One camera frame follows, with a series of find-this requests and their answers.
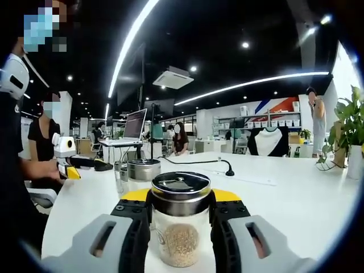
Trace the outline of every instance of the hair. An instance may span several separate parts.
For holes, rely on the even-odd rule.
[[[180,132],[181,140],[188,142],[188,137],[186,134],[186,131],[184,130],[184,124],[182,122],[177,122],[177,124],[180,126]]]
[[[317,96],[316,91],[314,90],[313,87],[309,86],[306,90],[306,95],[309,95],[311,92],[313,92],[315,94],[315,96]]]
[[[61,94],[57,90],[47,91],[42,98],[42,101],[52,101],[53,100],[53,94],[55,94],[59,99],[61,99]]]
[[[105,125],[104,121],[100,121],[97,126],[96,129],[99,129],[102,125]]]

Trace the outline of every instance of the laptop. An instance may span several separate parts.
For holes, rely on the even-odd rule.
[[[124,137],[117,140],[104,140],[102,144],[107,146],[141,144],[144,122],[147,116],[147,109],[133,112],[127,116]]]

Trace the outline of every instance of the plant pot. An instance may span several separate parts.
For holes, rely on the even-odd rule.
[[[362,155],[362,147],[352,145],[348,158],[348,177],[359,180],[363,174],[364,160]]]

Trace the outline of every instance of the person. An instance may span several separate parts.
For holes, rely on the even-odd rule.
[[[0,208],[2,222],[22,241],[39,252],[48,216],[34,206],[24,180],[50,177],[60,179],[57,161],[37,162],[19,157],[23,150],[20,113],[22,98],[29,84],[23,38],[14,38],[13,50],[1,63],[0,83]],[[10,77],[21,84],[12,84]]]
[[[226,140],[230,140],[230,138],[231,138],[231,131],[229,130],[229,131],[227,131],[227,132],[226,132],[226,134],[225,134],[225,139],[226,139]]]
[[[308,103],[311,109],[313,121],[313,153],[312,157],[316,158],[321,154],[326,136],[326,111],[322,98],[317,97],[316,91],[309,87],[307,89]]]
[[[188,137],[182,122],[177,122],[175,126],[175,136],[173,137],[173,153],[176,156],[182,155],[187,151]]]
[[[167,139],[173,139],[175,133],[173,132],[173,125],[169,125],[167,129]]]
[[[54,157],[54,146],[52,144],[53,134],[61,134],[60,126],[52,119],[55,112],[59,111],[60,93],[58,91],[47,92],[41,101],[42,115],[35,119],[29,126],[29,148],[32,161],[49,161]],[[32,181],[34,188],[53,189],[57,194],[63,185],[62,180],[49,178],[36,179]]]
[[[96,126],[95,134],[95,144],[99,143],[101,140],[105,140],[105,123],[103,121],[99,122]]]

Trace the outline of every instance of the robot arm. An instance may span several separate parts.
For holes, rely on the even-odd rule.
[[[286,237],[259,216],[250,216],[233,193],[214,189],[211,193],[211,241],[216,273],[308,272],[311,259],[301,259],[287,246]],[[150,240],[151,192],[129,192],[111,215],[101,215],[77,233],[72,247],[60,257],[42,262],[57,272],[144,272]],[[253,242],[263,246],[259,258]]]

